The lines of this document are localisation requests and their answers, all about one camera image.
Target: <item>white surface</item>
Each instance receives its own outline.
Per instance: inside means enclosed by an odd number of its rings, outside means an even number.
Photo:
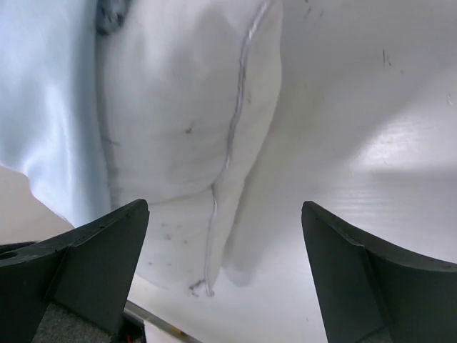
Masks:
[[[457,262],[457,3],[285,4],[281,100],[216,298],[180,298],[140,279],[131,293],[204,343],[326,342],[301,231],[308,199]]]
[[[32,197],[24,175],[0,167],[0,244],[46,239],[70,229]]]

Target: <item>blue sheet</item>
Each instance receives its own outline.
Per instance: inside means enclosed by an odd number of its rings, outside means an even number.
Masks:
[[[111,211],[94,0],[0,1],[0,165],[75,227]]]

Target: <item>dark stain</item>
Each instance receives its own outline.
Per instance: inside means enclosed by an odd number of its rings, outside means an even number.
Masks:
[[[386,68],[386,64],[388,64],[389,66],[392,66],[392,63],[391,63],[391,57],[386,54],[386,50],[383,49],[383,67]]]
[[[303,16],[303,20],[307,20],[307,18],[309,17],[309,14],[311,13],[311,7],[308,9],[308,11],[305,13],[305,15]]]
[[[191,286],[189,286],[189,290],[191,291],[191,294],[198,298],[199,295],[197,293],[194,292],[195,289],[199,288],[203,283],[205,282],[205,279],[201,279],[201,280],[198,280],[195,284],[192,284]]]
[[[186,133],[187,134],[192,134],[192,130],[194,129],[194,122],[191,122],[191,124],[189,125],[189,127],[186,129]]]
[[[108,143],[108,144],[110,144],[110,145],[121,146],[121,143],[119,143],[118,141],[113,141],[113,140],[110,139],[110,138],[102,137],[101,140],[102,140],[102,141],[105,141],[106,143]]]

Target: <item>light blue fabric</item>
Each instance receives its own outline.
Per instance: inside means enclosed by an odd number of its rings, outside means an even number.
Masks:
[[[95,0],[0,1],[0,165],[75,227],[111,211],[95,13]]]

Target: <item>pillow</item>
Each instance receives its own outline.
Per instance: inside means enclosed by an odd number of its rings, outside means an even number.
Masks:
[[[212,296],[245,178],[281,85],[277,0],[137,0],[98,41],[114,207],[144,198],[137,273]]]

